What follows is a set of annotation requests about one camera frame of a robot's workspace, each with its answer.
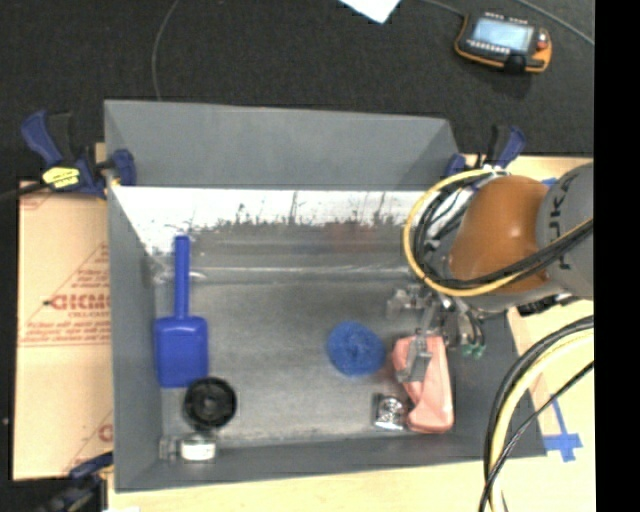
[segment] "black floor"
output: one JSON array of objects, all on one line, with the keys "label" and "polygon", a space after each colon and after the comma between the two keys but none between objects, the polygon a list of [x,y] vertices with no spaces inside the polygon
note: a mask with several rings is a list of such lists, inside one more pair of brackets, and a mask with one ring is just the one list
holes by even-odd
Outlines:
[{"label": "black floor", "polygon": [[[515,0],[441,1],[538,21],[551,33],[551,65],[514,76],[464,60],[453,50],[461,19],[420,0],[402,0],[383,25],[337,0],[181,0],[157,47],[154,85],[154,41],[174,0],[3,2],[0,191],[40,171],[20,136],[28,115],[71,111],[76,144],[92,145],[103,137],[105,98],[433,115],[451,122],[467,153],[506,123],[524,131],[527,153],[592,156],[594,46]],[[592,0],[532,2],[594,37]],[[13,203],[0,205],[2,418],[13,395],[15,226]],[[0,511],[19,512],[53,489],[7,482],[10,430],[0,425]]]}]

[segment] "blue scoop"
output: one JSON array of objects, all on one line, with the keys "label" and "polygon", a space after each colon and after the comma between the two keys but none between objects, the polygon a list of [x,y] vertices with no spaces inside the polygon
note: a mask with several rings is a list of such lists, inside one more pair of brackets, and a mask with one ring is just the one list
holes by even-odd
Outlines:
[{"label": "blue scoop", "polygon": [[160,387],[187,387],[209,373],[207,321],[189,315],[189,263],[191,240],[178,235],[175,244],[173,316],[154,322],[156,374]]}]

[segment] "wire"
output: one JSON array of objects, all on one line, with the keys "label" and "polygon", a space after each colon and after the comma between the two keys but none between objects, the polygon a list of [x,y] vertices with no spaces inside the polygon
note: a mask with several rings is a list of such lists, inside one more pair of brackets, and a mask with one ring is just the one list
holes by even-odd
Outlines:
[{"label": "wire", "polygon": [[577,28],[575,28],[572,25],[569,25],[569,23],[567,23],[566,21],[564,21],[561,18],[558,18],[556,15],[551,14],[548,11],[545,11],[544,9],[542,9],[541,7],[538,7],[537,5],[533,5],[529,2],[527,2],[526,0],[512,0],[513,2],[517,2],[519,4],[524,5],[525,7],[528,7],[529,9],[532,9],[540,14],[542,14],[543,16],[546,16],[547,18],[549,18],[550,20],[555,21],[556,23],[558,23],[559,25],[562,25],[564,28],[566,28],[569,32],[572,32],[573,34],[577,35],[578,37],[580,37],[581,39],[585,40],[587,43],[589,43],[591,46],[595,46],[596,43],[593,39],[591,39],[589,36],[587,36],[586,34],[584,34],[583,32],[580,32]]},{"label": "wire", "polygon": [[420,0],[420,1],[425,3],[425,4],[435,5],[436,7],[440,7],[441,9],[444,9],[445,11],[452,12],[453,14],[457,14],[461,18],[464,18],[464,13],[463,12],[458,11],[457,9],[454,9],[453,7],[451,7],[449,5],[437,2],[436,0]]},{"label": "wire", "polygon": [[503,377],[500,387],[496,392],[496,397],[491,408],[492,412],[491,416],[489,417],[489,423],[487,427],[487,435],[484,447],[485,478],[487,478],[489,475],[491,437],[495,430],[498,411],[502,409],[504,400],[509,391],[513,388],[514,383],[522,377],[524,372],[534,363],[534,361],[540,356],[540,354],[544,353],[545,350],[553,346],[555,343],[558,343],[566,336],[584,331],[586,329],[591,329],[594,326],[594,320],[595,317],[593,315],[588,315],[584,318],[565,325],[561,329],[558,329],[548,336],[545,336],[540,341],[532,345],[524,354],[522,354],[522,356],[520,356],[520,358],[513,364],[511,369]]},{"label": "wire", "polygon": [[[531,367],[522,375],[515,383],[513,389],[509,392],[502,409],[498,414],[496,429],[493,433],[490,449],[490,468],[493,469],[500,453],[504,447],[509,424],[513,412],[518,406],[520,399],[527,392],[531,384],[544,372],[544,370],[553,362],[560,359],[567,353],[579,348],[584,343],[592,341],[592,335],[577,335],[571,338],[563,338],[557,345],[547,349]],[[501,501],[501,491],[499,481],[495,479],[493,487],[489,495],[489,502],[494,512],[502,512],[504,507]]]},{"label": "wire", "polygon": [[162,96],[160,95],[160,86],[158,85],[158,71],[156,69],[156,61],[158,58],[158,47],[160,46],[160,39],[162,39],[162,34],[164,34],[165,29],[167,28],[167,24],[173,15],[173,11],[176,10],[180,0],[174,0],[173,4],[165,14],[164,20],[162,20],[162,24],[158,29],[158,33],[156,34],[156,39],[153,43],[153,51],[151,52],[151,79],[153,80],[153,89],[156,92],[156,99],[158,101],[162,101]]},{"label": "wire", "polygon": [[[442,4],[440,2],[437,2],[436,0],[420,0],[420,1],[425,3],[425,4],[431,4],[431,5],[435,5],[436,7],[440,7],[441,9],[449,11],[449,12],[451,12],[453,14],[456,14],[456,15],[462,17],[462,18],[466,17],[463,12],[458,11],[457,9],[454,9],[453,7],[450,7],[449,5],[445,5],[445,4]],[[550,20],[555,21],[558,25],[563,26],[569,32],[571,32],[574,35],[578,36],[579,38],[583,39],[584,41],[589,43],[591,46],[595,46],[596,45],[595,41],[593,39],[591,39],[589,36],[587,36],[584,32],[581,32],[580,30],[575,28],[573,25],[570,25],[569,23],[564,21],[562,18],[559,18],[555,14],[552,14],[549,11],[545,11],[543,8],[538,7],[537,5],[531,4],[531,3],[527,2],[526,0],[512,0],[512,1],[513,2],[517,2],[517,3],[521,4],[521,5],[524,5],[525,7],[528,7],[529,9],[531,9],[533,11],[536,11],[539,14],[542,14],[543,16],[549,18]]]},{"label": "wire", "polygon": [[493,489],[493,484],[495,483],[500,471],[504,467],[507,459],[515,449],[520,441],[520,438],[525,433],[525,431],[531,426],[540,414],[542,414],[554,401],[560,398],[564,393],[569,391],[573,386],[575,386],[578,381],[580,381],[583,377],[585,377],[591,370],[594,368],[594,361],[591,361],[588,365],[586,365],[582,370],[576,373],[570,380],[568,380],[554,395],[552,395],[549,400],[547,400],[536,412],[534,412],[531,416],[529,416],[521,425],[518,427],[516,432],[511,436],[509,442],[506,444],[500,457],[496,460],[491,472],[489,473],[484,490],[482,492],[482,497],[480,498],[480,506],[478,507],[479,512],[483,512],[487,503],[489,502],[489,495]]},{"label": "wire", "polygon": [[[450,176],[427,190],[416,201],[407,216],[407,221],[402,234],[403,250],[407,262],[419,279],[421,279],[427,286],[440,293],[453,297],[472,297],[492,292],[511,282],[524,279],[525,277],[528,277],[529,275],[550,265],[551,262],[555,261],[562,254],[579,243],[593,229],[593,219],[587,219],[583,223],[564,233],[561,237],[555,239],[547,247],[528,256],[527,258],[518,261],[509,267],[496,270],[490,274],[471,280],[441,279],[428,265],[425,264],[425,267],[422,267],[416,259],[416,245],[415,243],[411,243],[411,229],[413,227],[414,219],[417,216],[418,211],[422,208],[422,205],[428,200],[431,200],[436,194],[439,196],[443,190],[447,189],[447,187],[453,183],[494,174],[495,171],[493,169],[478,169],[464,171]],[[436,211],[438,206],[442,204],[442,200],[438,202],[438,196],[436,196],[437,206],[433,207],[432,204],[429,204],[428,206],[430,214],[431,212]]]}]

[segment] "handheld device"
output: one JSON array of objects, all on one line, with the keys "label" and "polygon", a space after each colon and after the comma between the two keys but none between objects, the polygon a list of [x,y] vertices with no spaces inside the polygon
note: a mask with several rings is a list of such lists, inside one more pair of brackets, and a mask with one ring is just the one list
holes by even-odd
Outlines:
[{"label": "handheld device", "polygon": [[546,29],[494,12],[465,16],[454,48],[462,57],[511,73],[541,73],[551,61]]}]

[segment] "blue fuzzy ball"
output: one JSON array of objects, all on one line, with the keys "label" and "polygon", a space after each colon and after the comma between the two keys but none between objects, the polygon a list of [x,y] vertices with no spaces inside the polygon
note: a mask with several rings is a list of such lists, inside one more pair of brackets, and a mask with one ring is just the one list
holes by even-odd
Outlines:
[{"label": "blue fuzzy ball", "polygon": [[342,322],[329,334],[327,352],[333,365],[345,375],[377,372],[387,357],[382,340],[358,322]]}]

